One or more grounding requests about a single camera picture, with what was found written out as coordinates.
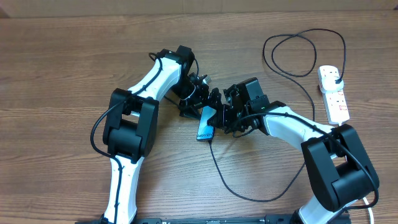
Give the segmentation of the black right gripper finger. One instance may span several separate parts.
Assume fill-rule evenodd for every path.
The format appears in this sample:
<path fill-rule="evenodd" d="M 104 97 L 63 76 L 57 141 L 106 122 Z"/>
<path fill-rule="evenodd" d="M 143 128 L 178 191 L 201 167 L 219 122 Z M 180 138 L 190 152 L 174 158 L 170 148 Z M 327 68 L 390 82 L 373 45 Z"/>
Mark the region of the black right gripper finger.
<path fill-rule="evenodd" d="M 227 128 L 227 113 L 228 109 L 225 107 L 217 109 L 215 114 L 208 119 L 207 125 L 225 131 Z"/>
<path fill-rule="evenodd" d="M 223 90 L 226 102 L 230 105 L 236 104 L 236 99 L 238 97 L 238 88 L 236 84 L 231 85 L 228 89 Z"/>

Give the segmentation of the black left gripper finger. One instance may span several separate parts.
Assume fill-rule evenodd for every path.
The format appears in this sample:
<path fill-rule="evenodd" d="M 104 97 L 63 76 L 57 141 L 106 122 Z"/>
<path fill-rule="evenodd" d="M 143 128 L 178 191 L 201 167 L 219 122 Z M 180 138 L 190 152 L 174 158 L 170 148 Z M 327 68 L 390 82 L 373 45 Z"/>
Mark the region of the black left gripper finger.
<path fill-rule="evenodd" d="M 178 107 L 180 110 L 180 116 L 185 117 L 185 118 L 191 118 L 191 119 L 197 119 L 200 120 L 201 114 L 199 111 L 192 106 L 186 106 L 186 107 Z"/>
<path fill-rule="evenodd" d="M 222 107 L 221 93 L 218 88 L 212 89 L 206 101 L 206 105 L 213 109 L 220 109 Z"/>

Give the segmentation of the smartphone with lit screen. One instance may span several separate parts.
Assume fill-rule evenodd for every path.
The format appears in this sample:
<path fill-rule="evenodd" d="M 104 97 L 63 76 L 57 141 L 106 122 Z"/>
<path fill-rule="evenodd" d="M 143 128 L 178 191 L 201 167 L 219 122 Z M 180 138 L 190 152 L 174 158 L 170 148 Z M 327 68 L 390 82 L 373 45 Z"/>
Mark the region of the smartphone with lit screen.
<path fill-rule="evenodd" d="M 209 106 L 205 106 L 201 112 L 201 118 L 199 122 L 197 141 L 209 141 L 212 140 L 215 133 L 215 128 L 208 125 L 208 120 L 215 115 L 216 110 Z"/>

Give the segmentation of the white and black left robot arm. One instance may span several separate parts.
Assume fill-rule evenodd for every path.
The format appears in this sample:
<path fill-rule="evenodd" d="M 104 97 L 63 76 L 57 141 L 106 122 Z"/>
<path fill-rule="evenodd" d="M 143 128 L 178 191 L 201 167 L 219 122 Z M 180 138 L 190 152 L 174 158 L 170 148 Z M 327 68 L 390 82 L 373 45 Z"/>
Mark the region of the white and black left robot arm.
<path fill-rule="evenodd" d="M 173 91 L 180 99 L 180 115 L 193 119 L 200 119 L 198 110 L 209 95 L 205 77 L 190 73 L 197 62 L 191 48 L 181 45 L 149 57 L 154 66 L 147 75 L 128 90 L 115 89 L 99 118 L 105 122 L 103 143 L 112 168 L 108 206 L 99 223 L 134 223 L 139 173 L 153 148 L 159 103 L 166 93 Z"/>

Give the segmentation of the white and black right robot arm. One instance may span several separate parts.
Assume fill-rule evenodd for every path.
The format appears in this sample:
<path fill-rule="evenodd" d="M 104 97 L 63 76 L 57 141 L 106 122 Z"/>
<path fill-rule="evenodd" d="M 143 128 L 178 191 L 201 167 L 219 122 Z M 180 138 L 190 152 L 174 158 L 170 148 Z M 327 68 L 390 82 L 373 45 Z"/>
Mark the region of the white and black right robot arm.
<path fill-rule="evenodd" d="M 266 220 L 347 223 L 347 211 L 377 204 L 379 178 L 352 126 L 319 124 L 280 101 L 270 102 L 257 78 L 223 91 L 213 89 L 206 104 L 215 110 L 207 121 L 214 128 L 225 133 L 258 129 L 301 150 L 313 197 L 291 215 L 268 216 Z"/>

